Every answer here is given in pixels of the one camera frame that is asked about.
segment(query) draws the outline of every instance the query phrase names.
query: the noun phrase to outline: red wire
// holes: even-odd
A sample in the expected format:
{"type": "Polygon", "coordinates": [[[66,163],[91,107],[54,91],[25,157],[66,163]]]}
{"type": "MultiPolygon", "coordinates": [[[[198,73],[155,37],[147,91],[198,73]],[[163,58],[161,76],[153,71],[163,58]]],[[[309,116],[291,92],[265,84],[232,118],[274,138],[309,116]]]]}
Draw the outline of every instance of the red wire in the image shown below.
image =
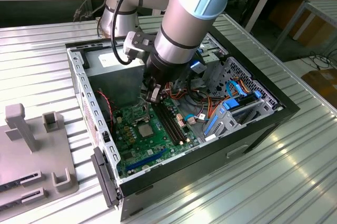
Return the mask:
{"type": "Polygon", "coordinates": [[[109,112],[110,112],[110,130],[112,132],[112,126],[113,126],[113,121],[112,121],[112,109],[111,109],[111,106],[110,106],[110,102],[109,102],[109,99],[104,95],[104,93],[102,93],[101,91],[97,91],[100,95],[102,95],[104,97],[104,99],[106,100],[106,103],[107,103],[107,106],[109,108],[109,112]]]}

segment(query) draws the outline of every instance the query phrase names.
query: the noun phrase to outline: table leg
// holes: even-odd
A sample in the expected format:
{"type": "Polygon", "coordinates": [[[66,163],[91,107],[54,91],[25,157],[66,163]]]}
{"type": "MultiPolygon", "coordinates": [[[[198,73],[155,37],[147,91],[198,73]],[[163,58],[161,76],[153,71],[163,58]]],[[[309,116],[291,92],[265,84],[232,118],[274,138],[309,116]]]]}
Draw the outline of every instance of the table leg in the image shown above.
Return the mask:
{"type": "Polygon", "coordinates": [[[314,17],[315,17],[314,14],[310,14],[309,15],[309,17],[305,20],[305,22],[302,24],[302,26],[300,27],[300,29],[294,35],[294,37],[293,37],[294,40],[299,39],[299,37],[302,35],[303,31],[309,26],[310,22],[312,22],[312,20],[314,19],[314,17]]]}
{"type": "Polygon", "coordinates": [[[303,14],[304,9],[305,9],[305,5],[306,5],[306,1],[302,2],[299,9],[297,9],[296,13],[293,15],[293,17],[291,17],[290,21],[288,22],[288,24],[286,25],[286,27],[284,28],[284,30],[282,31],[282,33],[280,34],[280,36],[278,37],[278,39],[276,41],[275,47],[272,50],[273,54],[275,54],[275,52],[277,51],[279,46],[282,44],[282,42],[286,38],[287,34],[293,28],[293,26],[295,25],[295,23],[297,22],[299,17],[303,14]]]}
{"type": "Polygon", "coordinates": [[[245,30],[250,32],[257,20],[257,18],[259,17],[259,15],[261,14],[262,9],[264,8],[265,4],[267,3],[268,0],[259,0],[259,3],[257,4],[251,18],[249,19],[245,30]]]}

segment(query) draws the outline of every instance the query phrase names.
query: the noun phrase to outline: aluminum table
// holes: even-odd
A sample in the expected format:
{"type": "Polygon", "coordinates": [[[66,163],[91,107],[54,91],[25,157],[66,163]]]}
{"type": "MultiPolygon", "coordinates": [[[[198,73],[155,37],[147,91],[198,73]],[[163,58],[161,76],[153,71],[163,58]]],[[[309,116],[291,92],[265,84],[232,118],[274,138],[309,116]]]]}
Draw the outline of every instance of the aluminum table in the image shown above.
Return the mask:
{"type": "MultiPolygon", "coordinates": [[[[140,19],[147,32],[158,30],[160,22],[161,17],[140,19]]],[[[335,223],[336,109],[229,16],[214,25],[301,110],[257,149],[124,223],[335,223]]],[[[106,207],[90,160],[92,145],[64,47],[96,39],[96,22],[5,28],[0,37],[0,122],[6,104],[23,103],[26,118],[59,111],[80,184],[77,193],[4,223],[118,223],[118,211],[106,207]]]]}
{"type": "MultiPolygon", "coordinates": [[[[301,30],[298,31],[299,33],[302,33],[305,30],[305,28],[312,21],[315,15],[337,28],[337,0],[303,1],[303,3],[297,9],[296,13],[290,19],[282,33],[279,35],[273,48],[273,53],[275,53],[277,49],[281,46],[287,34],[290,32],[290,30],[293,28],[297,20],[302,16],[303,12],[306,9],[311,12],[311,15],[305,21],[307,24],[304,23],[303,26],[300,28],[301,30]]],[[[297,40],[298,37],[299,35],[296,34],[294,36],[294,39],[297,40]]],[[[326,48],[326,52],[328,52],[335,43],[337,43],[337,40],[332,41],[332,43],[328,45],[328,47],[326,48]]]]}

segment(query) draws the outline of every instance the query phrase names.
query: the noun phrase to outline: metal bracket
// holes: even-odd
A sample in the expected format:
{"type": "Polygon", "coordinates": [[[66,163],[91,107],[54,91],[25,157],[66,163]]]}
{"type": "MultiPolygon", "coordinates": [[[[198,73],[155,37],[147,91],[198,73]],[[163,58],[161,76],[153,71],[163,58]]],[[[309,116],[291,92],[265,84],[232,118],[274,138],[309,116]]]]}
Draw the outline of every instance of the metal bracket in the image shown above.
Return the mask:
{"type": "Polygon", "coordinates": [[[153,51],[154,39],[154,35],[130,31],[126,36],[123,52],[132,60],[135,58],[144,59],[153,51]]]}
{"type": "Polygon", "coordinates": [[[91,161],[93,162],[98,181],[100,182],[107,207],[118,206],[120,201],[114,183],[112,182],[114,177],[113,175],[112,177],[110,176],[103,154],[98,147],[94,148],[94,154],[91,156],[91,161]]]}

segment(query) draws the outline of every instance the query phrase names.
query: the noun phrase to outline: orange wire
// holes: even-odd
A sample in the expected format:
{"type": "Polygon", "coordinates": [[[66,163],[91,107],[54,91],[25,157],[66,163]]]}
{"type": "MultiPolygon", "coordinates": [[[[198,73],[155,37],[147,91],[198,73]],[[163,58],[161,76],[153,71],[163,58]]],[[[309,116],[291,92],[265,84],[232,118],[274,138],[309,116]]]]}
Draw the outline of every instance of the orange wire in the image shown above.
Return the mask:
{"type": "Polygon", "coordinates": [[[220,105],[220,103],[221,103],[222,101],[224,101],[224,100],[226,100],[226,99],[229,99],[229,98],[230,98],[230,96],[227,96],[227,97],[225,97],[224,99],[220,100],[220,101],[218,102],[218,104],[216,104],[216,106],[214,107],[213,112],[211,113],[211,116],[209,117],[210,119],[211,119],[212,116],[214,115],[215,110],[216,110],[216,108],[218,107],[218,105],[220,105]]]}
{"type": "Polygon", "coordinates": [[[244,89],[247,93],[249,93],[249,91],[248,91],[248,89],[246,88],[246,86],[244,85],[242,79],[240,79],[239,81],[240,81],[240,83],[241,83],[243,89],[244,89]]]}

